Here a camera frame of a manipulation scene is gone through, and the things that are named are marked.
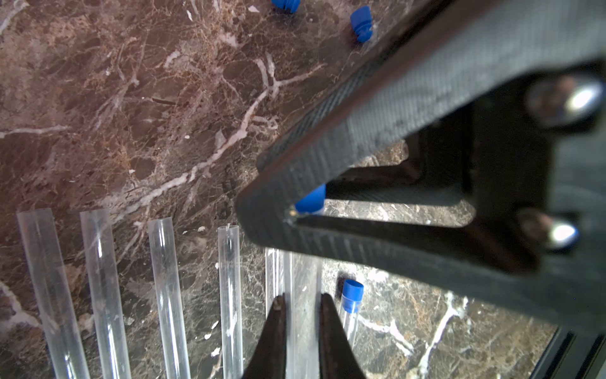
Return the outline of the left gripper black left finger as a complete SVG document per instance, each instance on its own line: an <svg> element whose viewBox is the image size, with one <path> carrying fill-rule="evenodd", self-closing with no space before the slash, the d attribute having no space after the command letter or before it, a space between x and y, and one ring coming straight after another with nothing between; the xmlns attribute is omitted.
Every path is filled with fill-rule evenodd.
<svg viewBox="0 0 606 379"><path fill-rule="evenodd" d="M274 298L263 331L242 379L284 379L287 368L287 304Z"/></svg>

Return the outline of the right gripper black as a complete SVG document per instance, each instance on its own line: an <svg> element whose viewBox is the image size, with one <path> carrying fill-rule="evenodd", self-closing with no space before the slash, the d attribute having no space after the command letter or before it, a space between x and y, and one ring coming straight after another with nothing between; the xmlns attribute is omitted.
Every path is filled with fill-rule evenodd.
<svg viewBox="0 0 606 379"><path fill-rule="evenodd" d="M605 330L605 220L535 211L547 199L558 135L587 129L601 106L597 63L515 79L407 139L400 164L350 164L483 93L537 69L605 50L603 1L455 1L279 153L238 195L260 246L378 268L503 308ZM328 183L336 200L456 205L462 227L308 215L287 210Z"/></svg>

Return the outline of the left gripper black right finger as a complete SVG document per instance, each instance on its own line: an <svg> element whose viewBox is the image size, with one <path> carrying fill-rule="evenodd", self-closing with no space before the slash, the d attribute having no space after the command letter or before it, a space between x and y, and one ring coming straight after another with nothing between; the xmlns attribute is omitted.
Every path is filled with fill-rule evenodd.
<svg viewBox="0 0 606 379"><path fill-rule="evenodd" d="M321 379L366 379L350 347L331 295L323 293L319 308Z"/></svg>

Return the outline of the clear test tube blue stopper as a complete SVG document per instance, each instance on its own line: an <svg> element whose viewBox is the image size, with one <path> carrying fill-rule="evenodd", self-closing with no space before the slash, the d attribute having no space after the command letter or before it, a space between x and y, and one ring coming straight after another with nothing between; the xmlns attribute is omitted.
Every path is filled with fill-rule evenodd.
<svg viewBox="0 0 606 379"><path fill-rule="evenodd" d="M222 329L223 377L241 378L243 339L241 316L240 229L228 224L219 227L219 293Z"/></svg>
<svg viewBox="0 0 606 379"><path fill-rule="evenodd" d="M347 279L343 282L339 317L350 347L355 346L358 330L358 316L364 296L364 285L356 280Z"/></svg>
<svg viewBox="0 0 606 379"><path fill-rule="evenodd" d="M190 378L186 329L171 218L148 222L151 266L167 378Z"/></svg>
<svg viewBox="0 0 606 379"><path fill-rule="evenodd" d="M103 377L130 378L110 213L107 209L82 212L80 225Z"/></svg>
<svg viewBox="0 0 606 379"><path fill-rule="evenodd" d="M284 293L284 252L265 248L265 309L269 314L276 296Z"/></svg>
<svg viewBox="0 0 606 379"><path fill-rule="evenodd" d="M317 307L321 291L322 260L285 253L287 298L287 378L318 378Z"/></svg>

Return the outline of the blue rubber stopper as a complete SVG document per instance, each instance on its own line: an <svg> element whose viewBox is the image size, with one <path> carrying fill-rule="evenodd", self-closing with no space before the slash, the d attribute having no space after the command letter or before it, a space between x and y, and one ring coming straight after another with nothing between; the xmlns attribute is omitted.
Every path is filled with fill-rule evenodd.
<svg viewBox="0 0 606 379"><path fill-rule="evenodd" d="M300 0L271 0L275 7L289 14L297 12L300 2Z"/></svg>
<svg viewBox="0 0 606 379"><path fill-rule="evenodd" d="M350 15L350 23L356 40L364 44L372 37L372 14L369 6L362 6Z"/></svg>

